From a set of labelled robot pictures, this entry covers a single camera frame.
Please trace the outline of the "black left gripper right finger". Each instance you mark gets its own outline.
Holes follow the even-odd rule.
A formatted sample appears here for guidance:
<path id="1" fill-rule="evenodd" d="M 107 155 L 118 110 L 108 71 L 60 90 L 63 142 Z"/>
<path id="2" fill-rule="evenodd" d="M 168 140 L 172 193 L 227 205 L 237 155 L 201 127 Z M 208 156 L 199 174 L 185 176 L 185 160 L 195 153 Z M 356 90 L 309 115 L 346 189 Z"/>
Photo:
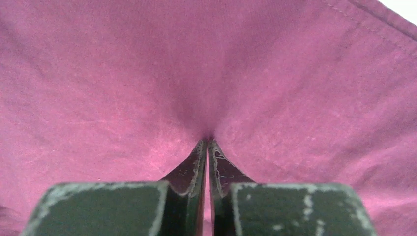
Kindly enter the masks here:
<path id="1" fill-rule="evenodd" d="M 215 236 L 374 236 L 364 205 L 340 183 L 257 183 L 208 142 Z"/>

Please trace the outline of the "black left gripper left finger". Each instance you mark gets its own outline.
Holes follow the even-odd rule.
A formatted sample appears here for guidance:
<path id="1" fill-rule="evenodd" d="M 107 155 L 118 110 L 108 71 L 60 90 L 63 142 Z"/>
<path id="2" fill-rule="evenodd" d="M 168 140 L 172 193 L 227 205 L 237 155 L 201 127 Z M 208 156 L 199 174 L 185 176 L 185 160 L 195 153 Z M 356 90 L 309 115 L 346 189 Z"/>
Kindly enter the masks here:
<path id="1" fill-rule="evenodd" d="M 49 188 L 24 236 L 200 236 L 207 142 L 159 181 L 65 182 Z"/>

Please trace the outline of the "maroon surgical wrap cloth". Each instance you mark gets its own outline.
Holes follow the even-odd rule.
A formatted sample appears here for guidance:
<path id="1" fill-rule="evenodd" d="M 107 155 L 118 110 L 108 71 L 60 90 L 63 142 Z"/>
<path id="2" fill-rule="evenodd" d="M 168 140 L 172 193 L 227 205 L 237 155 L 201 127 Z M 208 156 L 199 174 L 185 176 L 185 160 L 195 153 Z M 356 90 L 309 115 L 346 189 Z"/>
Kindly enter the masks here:
<path id="1" fill-rule="evenodd" d="M 378 0 L 1 1 L 1 235 L 55 183 L 157 180 L 209 135 L 416 235 L 416 26 Z"/>

